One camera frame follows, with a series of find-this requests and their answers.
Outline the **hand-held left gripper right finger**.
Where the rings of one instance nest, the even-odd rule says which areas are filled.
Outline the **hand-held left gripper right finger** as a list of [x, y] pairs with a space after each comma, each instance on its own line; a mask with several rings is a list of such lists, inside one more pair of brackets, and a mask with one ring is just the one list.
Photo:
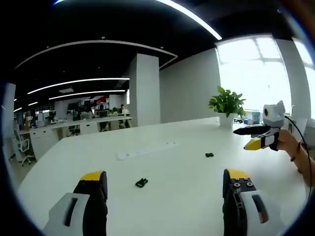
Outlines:
[[222, 197], [225, 236], [281, 235], [280, 207], [257, 190], [246, 173], [225, 169]]

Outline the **person's right hand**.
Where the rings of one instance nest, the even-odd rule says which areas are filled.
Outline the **person's right hand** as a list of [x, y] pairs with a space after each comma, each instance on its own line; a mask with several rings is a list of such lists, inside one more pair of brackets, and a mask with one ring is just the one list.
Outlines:
[[301, 144], [298, 142], [295, 137], [285, 129], [279, 131], [277, 149], [284, 150], [293, 161], [300, 151]]

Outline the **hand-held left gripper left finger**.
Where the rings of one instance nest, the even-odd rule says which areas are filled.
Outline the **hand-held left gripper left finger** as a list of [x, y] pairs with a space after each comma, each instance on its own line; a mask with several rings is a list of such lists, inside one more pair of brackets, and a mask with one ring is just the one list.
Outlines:
[[46, 236], [105, 236], [107, 175], [85, 174], [73, 192], [66, 193], [50, 210], [43, 229]]

